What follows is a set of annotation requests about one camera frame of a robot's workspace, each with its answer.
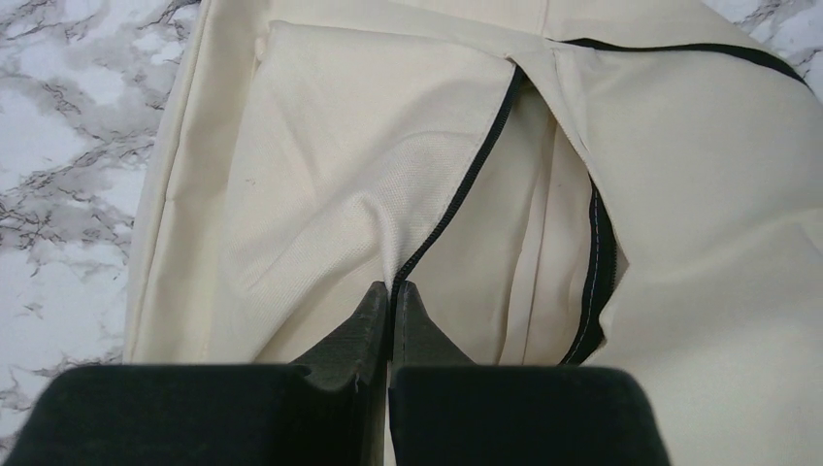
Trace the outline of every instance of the black zipper tape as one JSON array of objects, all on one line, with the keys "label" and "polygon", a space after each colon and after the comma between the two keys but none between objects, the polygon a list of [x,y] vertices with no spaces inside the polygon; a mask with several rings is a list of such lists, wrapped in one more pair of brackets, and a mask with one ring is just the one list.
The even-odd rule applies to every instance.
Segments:
[{"label": "black zipper tape", "polygon": [[711,51],[714,53],[723,53],[741,60],[746,60],[749,63],[771,68],[778,73],[785,75],[795,81],[806,84],[800,75],[788,63],[780,58],[766,53],[762,50],[750,49],[748,47],[730,46],[728,44],[712,44],[712,43],[698,43],[698,44],[683,44],[680,46],[664,46],[664,47],[620,47],[614,44],[607,44],[605,42],[596,41],[594,39],[574,39],[571,41],[562,41],[564,44],[571,44],[573,46],[586,47],[595,50],[605,51]]},{"label": "black zipper tape", "polygon": [[477,175],[480,173],[480,169],[483,168],[483,164],[488,158],[489,153],[491,153],[491,150],[494,149],[497,139],[503,132],[503,127],[509,119],[511,107],[514,106],[514,101],[517,98],[517,92],[520,90],[520,85],[523,82],[524,76],[525,74],[523,73],[523,70],[519,66],[516,66],[514,68],[514,74],[511,77],[509,89],[506,91],[506,95],[503,98],[503,104],[501,104],[500,110],[491,124],[491,128],[486,135],[486,139],[480,146],[480,150],[477,152],[475,160],[472,161],[472,164],[469,166],[469,170],[466,172],[466,176],[463,178],[463,181],[460,182],[460,185],[457,187],[457,191],[454,193],[454,197],[451,198],[451,202],[448,204],[448,207],[446,207],[443,217],[440,219],[438,224],[435,226],[435,229],[432,230],[431,234],[429,234],[423,244],[420,245],[420,248],[418,248],[414,254],[411,255],[409,260],[403,264],[403,267],[401,267],[394,276],[394,281],[391,286],[391,303],[389,307],[391,318],[389,319],[389,328],[394,328],[395,309],[397,308],[397,293],[400,290],[400,285],[409,277],[409,274],[412,270],[414,270],[414,267],[426,251],[435,244],[441,235],[443,235],[445,228],[451,223],[451,220],[457,214],[457,211],[460,210],[460,206],[463,205],[463,201],[466,200],[466,196],[469,195],[469,191],[472,189],[472,185],[474,185]]},{"label": "black zipper tape", "polygon": [[614,230],[611,228],[611,220],[603,205],[600,191],[594,183],[589,203],[589,222],[591,250],[588,274],[583,287],[580,325],[572,347],[563,357],[561,364],[580,364],[603,342],[600,314],[614,292],[617,277],[617,240],[614,238]]}]

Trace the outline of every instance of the marble surface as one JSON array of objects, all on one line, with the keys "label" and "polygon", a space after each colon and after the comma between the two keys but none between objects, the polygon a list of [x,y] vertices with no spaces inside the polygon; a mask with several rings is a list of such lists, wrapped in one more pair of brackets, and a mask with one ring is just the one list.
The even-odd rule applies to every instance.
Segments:
[{"label": "marble surface", "polygon": [[[131,227],[196,0],[0,0],[0,460],[66,369],[121,358]],[[823,1],[707,0],[823,96]]]}]

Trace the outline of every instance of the zipper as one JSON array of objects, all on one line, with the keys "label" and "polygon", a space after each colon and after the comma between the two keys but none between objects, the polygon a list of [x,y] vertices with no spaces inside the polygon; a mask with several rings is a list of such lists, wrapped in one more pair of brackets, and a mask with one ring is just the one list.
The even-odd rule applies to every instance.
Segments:
[{"label": "zipper", "polygon": [[[517,93],[520,90],[524,76],[525,74],[523,73],[523,70],[519,66],[515,65],[514,74],[511,76],[511,82],[509,84],[509,89],[506,91],[500,110],[498,111],[497,116],[495,116],[485,140],[483,140],[480,150],[477,152],[475,159],[469,166],[466,176],[463,178],[463,181],[460,182],[460,185],[457,187],[457,191],[454,193],[454,197],[451,198],[451,202],[448,204],[448,207],[446,207],[443,217],[440,219],[434,230],[432,230],[423,244],[420,245],[420,248],[418,248],[414,254],[411,255],[409,260],[407,260],[397,274],[395,274],[391,285],[391,301],[389,306],[390,318],[387,320],[390,325],[389,329],[394,328],[395,309],[397,308],[397,295],[400,290],[400,285],[403,284],[403,282],[409,277],[409,274],[412,270],[414,270],[414,267],[426,251],[435,244],[441,235],[443,235],[445,228],[451,223],[452,219],[457,214],[457,211],[460,210],[460,206],[463,205],[463,201],[465,201],[466,197],[469,195],[469,191],[472,189],[472,186],[477,179],[477,175],[480,173],[480,169],[483,168],[483,164],[488,158],[489,153],[491,153],[491,150],[494,149],[494,145],[497,143],[500,134],[503,132],[503,127],[506,126],[506,121],[509,119],[511,108],[514,106],[514,101],[517,98]],[[394,332],[389,331],[388,333],[390,335],[389,338],[392,338],[391,336],[393,336]]]}]

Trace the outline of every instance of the cream fabric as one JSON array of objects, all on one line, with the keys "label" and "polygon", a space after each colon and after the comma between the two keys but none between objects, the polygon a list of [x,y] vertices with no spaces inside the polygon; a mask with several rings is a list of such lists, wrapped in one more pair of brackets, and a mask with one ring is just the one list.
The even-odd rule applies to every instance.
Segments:
[{"label": "cream fabric", "polygon": [[204,0],[136,220],[126,359],[287,361],[410,276],[474,360],[579,326],[589,177],[625,275],[587,363],[647,391],[674,464],[823,463],[823,108],[687,0]]}]

